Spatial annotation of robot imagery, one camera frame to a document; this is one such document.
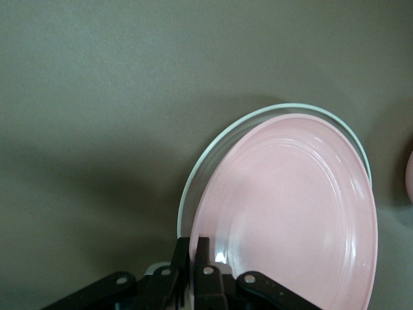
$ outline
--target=metal bolt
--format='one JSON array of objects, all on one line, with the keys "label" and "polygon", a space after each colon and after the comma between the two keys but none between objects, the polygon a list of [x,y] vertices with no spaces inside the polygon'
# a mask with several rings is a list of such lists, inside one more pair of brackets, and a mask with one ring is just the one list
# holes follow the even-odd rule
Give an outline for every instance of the metal bolt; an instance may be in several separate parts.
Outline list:
[{"label": "metal bolt", "polygon": [[119,279],[116,280],[116,284],[124,284],[128,282],[128,278],[125,276],[121,276]]},{"label": "metal bolt", "polygon": [[168,276],[168,275],[170,275],[170,269],[169,269],[169,268],[163,269],[163,270],[161,271],[161,275],[163,275],[163,276]]},{"label": "metal bolt", "polygon": [[205,267],[204,269],[203,269],[203,272],[204,272],[204,274],[213,274],[214,273],[214,268],[212,268],[212,267]]},{"label": "metal bolt", "polygon": [[244,281],[245,281],[245,283],[248,283],[248,284],[255,283],[256,282],[256,277],[251,275],[251,274],[248,274],[244,277]]}]

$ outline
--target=gray surface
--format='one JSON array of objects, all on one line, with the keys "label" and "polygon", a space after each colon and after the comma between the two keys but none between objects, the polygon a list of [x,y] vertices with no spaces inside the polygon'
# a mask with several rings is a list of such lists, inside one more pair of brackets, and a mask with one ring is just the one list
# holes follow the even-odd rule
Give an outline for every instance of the gray surface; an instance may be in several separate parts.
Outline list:
[{"label": "gray surface", "polygon": [[411,309],[411,1],[1,1],[0,308],[170,259],[213,137],[280,102],[344,119],[370,158],[370,309]]}]

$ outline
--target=pink oval plate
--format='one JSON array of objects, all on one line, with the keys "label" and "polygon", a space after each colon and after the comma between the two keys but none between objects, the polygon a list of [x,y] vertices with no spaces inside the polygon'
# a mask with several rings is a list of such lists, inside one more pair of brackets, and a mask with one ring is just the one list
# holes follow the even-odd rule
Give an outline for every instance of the pink oval plate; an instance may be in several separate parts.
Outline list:
[{"label": "pink oval plate", "polygon": [[306,114],[241,138],[212,175],[191,234],[234,277],[259,271],[322,309],[366,309],[378,231],[372,189],[351,143]]}]

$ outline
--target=stacked plate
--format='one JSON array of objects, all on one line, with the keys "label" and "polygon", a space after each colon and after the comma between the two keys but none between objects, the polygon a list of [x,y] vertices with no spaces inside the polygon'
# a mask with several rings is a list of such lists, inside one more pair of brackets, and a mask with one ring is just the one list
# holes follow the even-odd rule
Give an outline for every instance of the stacked plate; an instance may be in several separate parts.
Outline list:
[{"label": "stacked plate", "polygon": [[186,183],[178,236],[210,238],[234,277],[259,271],[322,309],[366,309],[377,258],[370,167],[356,135],[314,106],[255,111],[224,130]]}]

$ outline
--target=pink plate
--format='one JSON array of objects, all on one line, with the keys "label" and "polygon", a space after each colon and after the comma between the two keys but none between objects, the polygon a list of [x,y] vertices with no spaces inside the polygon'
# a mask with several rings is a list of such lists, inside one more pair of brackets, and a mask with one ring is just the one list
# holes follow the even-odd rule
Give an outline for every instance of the pink plate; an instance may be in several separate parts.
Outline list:
[{"label": "pink plate", "polygon": [[234,277],[259,271],[322,309],[366,309],[376,270],[376,208],[367,173],[334,126],[272,118],[218,165],[192,227]]}]

